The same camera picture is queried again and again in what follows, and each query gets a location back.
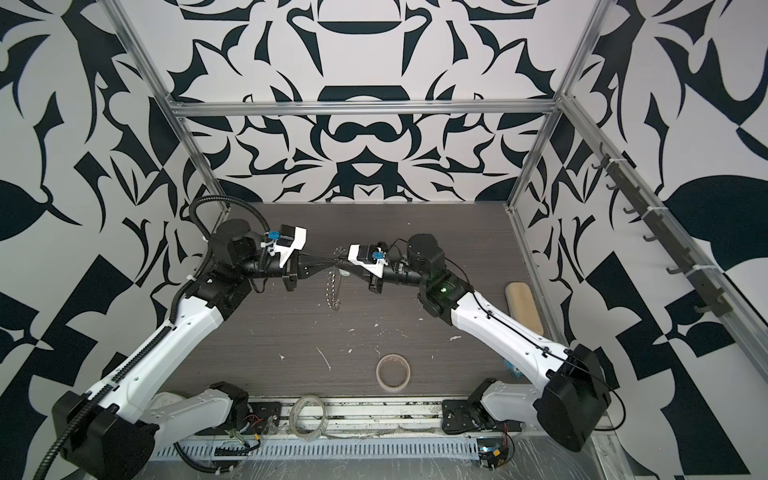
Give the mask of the silver ball chain keyring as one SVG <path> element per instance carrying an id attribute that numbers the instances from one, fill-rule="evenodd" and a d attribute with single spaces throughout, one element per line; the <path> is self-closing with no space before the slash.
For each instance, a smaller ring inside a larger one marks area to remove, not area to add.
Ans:
<path id="1" fill-rule="evenodd" d="M 326 283 L 326 302 L 329 308 L 338 312 L 341 307 L 341 301 L 339 298 L 341 282 L 344 278 L 349 277 L 350 272 L 341 269 L 338 265 L 333 266 L 327 274 Z"/>

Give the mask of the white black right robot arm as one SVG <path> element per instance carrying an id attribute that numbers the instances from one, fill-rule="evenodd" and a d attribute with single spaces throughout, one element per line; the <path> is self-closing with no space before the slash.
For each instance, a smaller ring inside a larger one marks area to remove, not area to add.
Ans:
<path id="1" fill-rule="evenodd" d="M 396 258 L 384 243 L 353 244 L 337 264 L 368 281 L 375 293 L 386 283 L 417 288 L 427 314 L 473 336 L 521 372 L 528 388 L 489 380 L 477 389 L 481 412 L 494 422 L 539 427 L 572 452 L 581 451 L 596 431 L 611 404 L 596 353 L 540 335 L 495 307 L 433 235 L 412 236 Z"/>

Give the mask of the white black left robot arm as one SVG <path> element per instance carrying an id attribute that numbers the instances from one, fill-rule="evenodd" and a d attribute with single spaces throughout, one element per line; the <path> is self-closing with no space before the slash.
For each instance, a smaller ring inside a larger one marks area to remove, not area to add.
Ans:
<path id="1" fill-rule="evenodd" d="M 306 231 L 300 227 L 256 235 L 247 221 L 234 219 L 203 234 L 202 270 L 174 296 L 167 319 L 86 392 L 68 392 L 54 404 L 57 438 L 35 478 L 45 478 L 54 460 L 63 458 L 97 479 L 131 479 L 169 445 L 207 429 L 245 427 L 249 395 L 227 382 L 168 406 L 153 400 L 192 351 L 253 293 L 254 281 L 279 278 L 293 290 L 337 261 L 304 253 Z"/>

